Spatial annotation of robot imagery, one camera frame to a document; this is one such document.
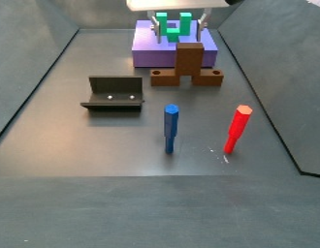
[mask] brown wooden block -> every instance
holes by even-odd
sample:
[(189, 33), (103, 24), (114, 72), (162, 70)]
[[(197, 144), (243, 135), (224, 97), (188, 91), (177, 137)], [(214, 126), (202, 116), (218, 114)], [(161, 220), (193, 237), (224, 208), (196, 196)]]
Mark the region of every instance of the brown wooden block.
[(205, 47), (202, 43), (177, 44), (177, 65), (178, 76), (200, 76), (202, 68)]
[(202, 69), (201, 76), (192, 78), (193, 84), (198, 86), (221, 86), (224, 80), (224, 73), (216, 69)]
[(152, 70), (152, 86), (180, 86), (174, 69)]

